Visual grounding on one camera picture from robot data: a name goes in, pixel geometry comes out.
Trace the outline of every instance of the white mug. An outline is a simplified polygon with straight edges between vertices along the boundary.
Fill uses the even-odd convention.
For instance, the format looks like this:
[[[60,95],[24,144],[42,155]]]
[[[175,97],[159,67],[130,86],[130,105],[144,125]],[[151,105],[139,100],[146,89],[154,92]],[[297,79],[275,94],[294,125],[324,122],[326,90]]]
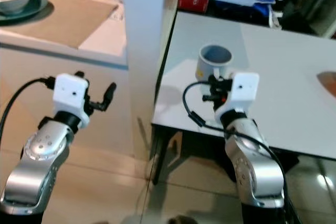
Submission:
[[[233,55],[225,47],[207,45],[200,49],[196,68],[196,79],[207,81],[212,74],[218,79],[225,77],[227,66],[232,61]]]

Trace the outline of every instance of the mug handle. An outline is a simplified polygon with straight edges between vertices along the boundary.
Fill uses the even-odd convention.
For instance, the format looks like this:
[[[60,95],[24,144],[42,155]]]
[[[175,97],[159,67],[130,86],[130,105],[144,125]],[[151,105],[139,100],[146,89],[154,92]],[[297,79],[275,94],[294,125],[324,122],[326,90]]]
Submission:
[[[220,76],[220,71],[219,71],[219,68],[214,68],[214,77],[216,79],[219,79],[219,76]]]

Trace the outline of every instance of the cabinet door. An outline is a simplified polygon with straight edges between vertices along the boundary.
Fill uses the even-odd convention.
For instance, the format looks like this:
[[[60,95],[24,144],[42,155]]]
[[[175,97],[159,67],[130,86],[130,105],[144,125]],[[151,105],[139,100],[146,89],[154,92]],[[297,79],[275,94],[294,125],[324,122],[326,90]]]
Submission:
[[[95,111],[90,117],[89,126],[79,130],[70,149],[68,161],[103,168],[102,163],[108,166],[111,158],[133,156],[126,67],[104,66],[7,48],[0,48],[0,56],[1,105],[8,101],[22,84],[43,76],[83,71],[90,81],[89,95],[92,101],[102,101],[106,88],[114,81],[117,89],[110,107],[106,112]],[[4,150],[19,153],[27,138],[36,131],[40,120],[44,116],[52,116],[52,94],[52,91],[42,84],[34,84],[19,96],[5,125],[2,143]]]

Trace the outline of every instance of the table leg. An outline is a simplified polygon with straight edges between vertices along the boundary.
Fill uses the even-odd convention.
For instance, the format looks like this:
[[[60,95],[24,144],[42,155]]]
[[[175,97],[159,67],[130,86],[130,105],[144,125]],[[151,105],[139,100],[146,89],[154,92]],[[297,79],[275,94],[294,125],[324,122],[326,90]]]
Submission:
[[[153,177],[153,184],[156,185],[159,181],[160,172],[162,169],[164,157],[167,152],[167,148],[169,145],[169,141],[172,138],[172,136],[176,133],[176,131],[168,130],[163,127],[155,128],[154,130],[154,136],[153,136],[153,144],[157,144],[159,150],[159,159],[157,160],[157,165],[155,169],[155,174]]]

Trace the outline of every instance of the red box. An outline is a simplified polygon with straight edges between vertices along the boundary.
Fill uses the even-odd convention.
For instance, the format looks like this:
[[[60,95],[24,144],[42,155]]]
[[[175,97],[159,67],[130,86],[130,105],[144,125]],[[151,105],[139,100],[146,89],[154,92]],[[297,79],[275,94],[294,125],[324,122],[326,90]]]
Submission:
[[[209,0],[178,0],[178,8],[192,12],[204,13],[208,8]]]

